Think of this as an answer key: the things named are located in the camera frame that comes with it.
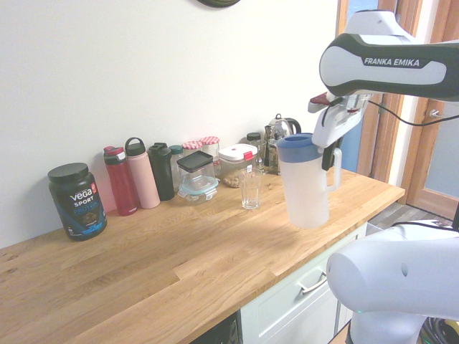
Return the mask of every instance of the pitcher handle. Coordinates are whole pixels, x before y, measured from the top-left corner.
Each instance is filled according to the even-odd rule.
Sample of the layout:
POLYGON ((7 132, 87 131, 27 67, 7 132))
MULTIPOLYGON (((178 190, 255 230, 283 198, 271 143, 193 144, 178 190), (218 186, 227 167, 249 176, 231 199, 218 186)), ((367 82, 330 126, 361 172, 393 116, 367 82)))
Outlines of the pitcher handle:
POLYGON ((341 184, 341 159, 343 157, 341 149, 333 149, 333 156, 335 157, 335 161, 333 163, 335 166, 335 180, 333 185, 327 186, 326 192, 335 191, 341 184))

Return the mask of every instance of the pink water bottle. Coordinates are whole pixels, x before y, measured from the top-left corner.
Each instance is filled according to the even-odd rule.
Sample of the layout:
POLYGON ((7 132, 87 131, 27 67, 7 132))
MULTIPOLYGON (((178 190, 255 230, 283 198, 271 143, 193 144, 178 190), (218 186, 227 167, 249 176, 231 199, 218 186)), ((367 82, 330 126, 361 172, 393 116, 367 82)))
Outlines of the pink water bottle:
POLYGON ((138 199, 129 173, 126 153, 123 147, 115 148, 113 146, 105 147, 103 151, 103 160, 110 177, 118 213, 121 216, 134 214, 137 210, 138 199))
POLYGON ((158 206, 158 190, 143 141, 140 138, 130 138, 124 148, 142 208, 151 209, 158 206), (138 140, 138 143, 131 143, 132 140, 138 140))

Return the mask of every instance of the plastic pitcher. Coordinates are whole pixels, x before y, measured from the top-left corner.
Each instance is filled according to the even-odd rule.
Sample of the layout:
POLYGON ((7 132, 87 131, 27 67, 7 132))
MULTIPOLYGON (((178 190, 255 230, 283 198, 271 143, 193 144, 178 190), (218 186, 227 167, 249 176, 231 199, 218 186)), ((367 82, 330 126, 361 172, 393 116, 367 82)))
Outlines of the plastic pitcher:
POLYGON ((333 151, 334 183, 327 186, 321 148, 313 144, 312 134, 290 135, 277 146, 290 222, 304 229, 322 226, 329 218, 328 193, 341 182, 341 150, 333 151))

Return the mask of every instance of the drawer handle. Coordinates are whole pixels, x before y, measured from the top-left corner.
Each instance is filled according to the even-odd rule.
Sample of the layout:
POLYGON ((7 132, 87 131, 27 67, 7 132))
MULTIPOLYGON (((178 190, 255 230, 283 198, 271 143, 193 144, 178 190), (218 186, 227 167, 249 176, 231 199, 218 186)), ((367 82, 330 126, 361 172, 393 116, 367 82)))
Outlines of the drawer handle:
POLYGON ((322 276, 323 278, 321 280, 319 280, 317 283, 315 283, 312 287, 309 288, 305 287, 303 284, 301 284, 301 282, 298 282, 298 285, 301 287, 301 294, 306 295, 309 292, 312 292, 313 290, 319 288, 325 282, 327 282, 327 274, 324 271, 322 271, 321 273, 321 277, 322 276))

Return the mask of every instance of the protein powder tub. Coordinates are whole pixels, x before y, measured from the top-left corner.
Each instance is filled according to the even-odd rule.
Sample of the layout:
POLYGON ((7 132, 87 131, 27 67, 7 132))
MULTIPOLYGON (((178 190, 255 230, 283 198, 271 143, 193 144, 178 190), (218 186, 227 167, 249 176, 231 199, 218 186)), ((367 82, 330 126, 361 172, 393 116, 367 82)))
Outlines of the protein powder tub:
POLYGON ((49 191, 65 232, 83 241, 107 226, 95 179, 85 163, 69 163, 48 172, 49 191))

